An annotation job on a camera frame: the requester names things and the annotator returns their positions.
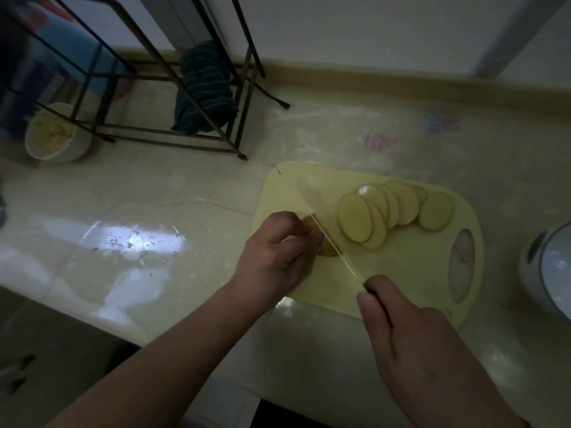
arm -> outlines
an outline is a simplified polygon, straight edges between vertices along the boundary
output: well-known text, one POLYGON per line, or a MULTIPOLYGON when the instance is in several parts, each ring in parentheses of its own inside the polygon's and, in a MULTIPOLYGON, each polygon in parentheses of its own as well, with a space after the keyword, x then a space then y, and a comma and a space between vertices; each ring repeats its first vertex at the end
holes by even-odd
POLYGON ((275 213, 246 242, 232 279, 80 396, 48 428, 175 426, 246 331, 300 280, 323 235, 275 213))
POLYGON ((417 428, 525 428, 446 317, 418 308, 386 276, 357 296, 377 368, 417 428))

right hand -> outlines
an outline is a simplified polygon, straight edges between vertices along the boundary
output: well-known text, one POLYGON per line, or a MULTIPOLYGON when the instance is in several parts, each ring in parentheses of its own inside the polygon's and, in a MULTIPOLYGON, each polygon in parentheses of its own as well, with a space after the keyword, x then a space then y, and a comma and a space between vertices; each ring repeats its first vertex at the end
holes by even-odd
POLYGON ((357 302, 377 368, 413 425, 526 426, 444 314, 433 308, 418 308, 386 276, 373 276, 365 287, 375 295, 361 293, 357 302))

potato slice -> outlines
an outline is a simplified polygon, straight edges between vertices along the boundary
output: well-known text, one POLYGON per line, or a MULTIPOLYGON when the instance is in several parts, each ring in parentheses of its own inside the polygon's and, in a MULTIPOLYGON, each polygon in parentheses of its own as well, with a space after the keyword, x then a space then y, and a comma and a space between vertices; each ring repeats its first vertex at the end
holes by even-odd
POLYGON ((416 197, 418 198, 418 205, 422 206, 426 201, 426 199, 428 198, 426 189, 421 188, 420 186, 412 186, 412 189, 415 190, 416 197))
POLYGON ((373 232, 373 219, 367 201, 355 193, 341 197, 337 218, 343 234, 355 242, 366 242, 373 232))
POLYGON ((373 185, 363 185, 357 189, 357 194, 361 195, 366 201, 372 202, 381 212, 382 219, 387 222, 389 217, 389 204, 385 194, 373 185))
POLYGON ((373 234, 371 238, 366 242, 361 243, 363 248, 376 249, 385 243, 387 237, 387 226, 385 221, 382 219, 381 211, 370 201, 367 201, 367 206, 369 206, 369 211, 371 212, 371 217, 373 219, 373 234))
POLYGON ((319 222, 319 225, 321 225, 321 229, 325 231, 325 233, 327 234, 327 237, 323 239, 323 242, 321 244, 321 252, 319 252, 319 255, 321 255, 322 257, 338 257, 339 253, 335 250, 335 248, 330 242, 330 240, 331 241, 333 240, 329 234, 329 231, 323 226, 321 220, 315 215, 315 213, 305 216, 302 219, 302 222, 311 228, 311 233, 320 232, 321 229, 319 229, 318 224, 316 224, 315 220, 311 217, 312 215, 315 216, 315 218, 319 222))
POLYGON ((418 197, 415 190, 399 180, 389 180, 385 183, 399 201, 399 225, 408 225, 418 216, 418 197))
POLYGON ((396 199, 395 194, 388 187, 384 185, 375 185, 375 188, 380 190, 387 199, 387 204, 389 206, 387 228, 391 229, 396 227, 396 224, 399 222, 399 201, 396 199))
POLYGON ((418 220, 427 230, 439 230, 450 222, 453 212, 454 202, 450 196, 437 192, 428 196, 420 208, 418 220))

hand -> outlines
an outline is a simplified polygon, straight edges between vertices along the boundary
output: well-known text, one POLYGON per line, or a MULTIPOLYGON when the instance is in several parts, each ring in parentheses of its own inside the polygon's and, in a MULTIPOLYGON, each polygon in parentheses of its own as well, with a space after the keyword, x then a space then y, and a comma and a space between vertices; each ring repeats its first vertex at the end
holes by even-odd
POLYGON ((370 278, 365 287, 375 294, 361 293, 357 302, 377 368, 412 424, 417 428, 526 426, 444 314, 418 308, 386 276, 370 278))
POLYGON ((294 212, 271 214, 246 241, 228 283, 235 299, 258 316, 275 306, 319 253, 323 233, 310 232, 294 212))

kitchen counter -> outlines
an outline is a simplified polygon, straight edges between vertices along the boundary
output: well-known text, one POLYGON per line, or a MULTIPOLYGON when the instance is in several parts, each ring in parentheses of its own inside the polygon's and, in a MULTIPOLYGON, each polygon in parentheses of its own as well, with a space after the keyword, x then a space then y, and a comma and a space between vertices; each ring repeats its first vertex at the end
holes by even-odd
MULTIPOLYGON (((111 114, 168 126, 171 84, 137 86, 111 114)), ((300 160, 437 184, 473 206, 485 272, 462 338, 535 426, 571 424, 571 323, 517 276, 521 246, 571 218, 571 124, 507 109, 273 86, 254 97, 233 155, 100 144, 80 162, 1 161, 5 287, 145 345, 232 275, 273 163, 300 160)), ((284 298, 217 368, 258 396, 332 426, 409 426, 362 322, 284 298)))

